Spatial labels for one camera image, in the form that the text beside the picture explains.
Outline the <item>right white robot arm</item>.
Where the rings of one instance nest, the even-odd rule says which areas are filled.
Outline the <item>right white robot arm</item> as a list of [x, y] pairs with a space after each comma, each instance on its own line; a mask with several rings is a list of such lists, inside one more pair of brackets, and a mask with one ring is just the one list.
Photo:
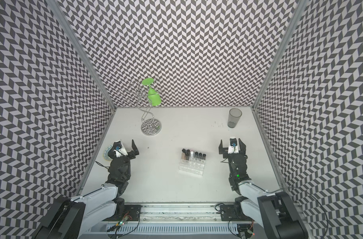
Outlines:
[[229, 184], [239, 197], [235, 199], [237, 217], [246, 216], [262, 226], [268, 239], [308, 239], [308, 230], [290, 195], [278, 190], [269, 192], [256, 185], [248, 175], [246, 145], [230, 138], [229, 145], [220, 141], [218, 152], [228, 160]]

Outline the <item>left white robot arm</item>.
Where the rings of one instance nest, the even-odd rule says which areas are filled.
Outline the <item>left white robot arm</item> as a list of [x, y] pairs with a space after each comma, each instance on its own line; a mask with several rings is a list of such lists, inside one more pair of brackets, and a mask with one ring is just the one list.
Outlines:
[[123, 213], [125, 206], [121, 196], [131, 178], [131, 160], [140, 154], [134, 142], [131, 148], [127, 151], [121, 141], [114, 142], [108, 151], [112, 161], [107, 181], [88, 194], [55, 199], [40, 219], [32, 238], [77, 239], [104, 219]]

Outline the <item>clear acrylic lipstick organizer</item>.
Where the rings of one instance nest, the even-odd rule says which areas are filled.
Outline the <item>clear acrylic lipstick organizer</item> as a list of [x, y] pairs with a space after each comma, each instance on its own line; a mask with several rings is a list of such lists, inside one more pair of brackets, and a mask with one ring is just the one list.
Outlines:
[[178, 169], [183, 173], [202, 177], [204, 173], [205, 163], [206, 160], [199, 158], [190, 157], [189, 160], [187, 160], [185, 154], [183, 153], [181, 155]]

